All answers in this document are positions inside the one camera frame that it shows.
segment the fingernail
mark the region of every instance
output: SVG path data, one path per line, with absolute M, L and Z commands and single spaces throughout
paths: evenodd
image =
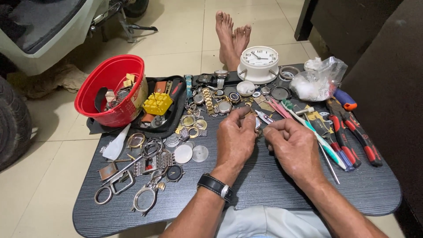
M 265 127 L 264 129 L 263 129 L 263 135 L 266 135 L 269 131 L 271 130 L 271 128 L 270 127 Z

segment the black pouch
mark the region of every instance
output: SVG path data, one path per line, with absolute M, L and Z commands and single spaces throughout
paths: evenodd
M 172 81 L 170 95 L 171 98 L 174 98 L 174 101 L 164 114 L 166 121 L 161 126 L 157 128 L 141 128 L 139 126 L 139 121 L 144 115 L 143 112 L 141 112 L 138 117 L 131 122 L 128 135 L 141 132 L 144 133 L 146 138 L 166 138 L 175 132 L 182 114 L 184 113 L 185 101 L 187 100 L 187 94 L 185 93 L 187 83 L 185 78 L 179 75 L 170 77 L 147 77 L 146 79 L 148 84 L 148 95 L 151 95 L 154 91 L 156 82 Z M 107 133 L 108 135 L 117 135 L 123 130 L 123 127 L 103 126 L 93 118 L 88 118 L 87 127 L 90 129 L 90 134 Z

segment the tire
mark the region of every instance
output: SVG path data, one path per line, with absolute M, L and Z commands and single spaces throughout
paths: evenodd
M 0 171 L 28 150 L 31 132 L 27 106 L 12 86 L 0 77 Z
M 135 3 L 129 4 L 124 8 L 125 15 L 129 18 L 138 18 L 142 16 L 148 6 L 149 0 L 136 0 Z

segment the glue tube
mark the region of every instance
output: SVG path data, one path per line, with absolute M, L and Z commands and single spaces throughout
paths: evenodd
M 270 124 L 272 122 L 275 122 L 272 118 L 270 118 L 266 114 L 264 114 L 264 112 L 257 111 L 257 110 L 255 112 L 260 117 L 260 119 L 262 119 L 265 123 Z

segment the foot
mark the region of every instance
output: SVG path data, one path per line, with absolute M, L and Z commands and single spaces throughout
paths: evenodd
M 216 13 L 216 32 L 220 41 L 219 60 L 226 64 L 225 54 L 228 47 L 233 47 L 232 41 L 233 22 L 232 17 L 222 11 Z
M 233 31 L 235 38 L 233 39 L 233 47 L 238 57 L 241 57 L 242 52 L 247 48 L 250 42 L 251 25 L 247 24 L 245 27 L 238 27 Z

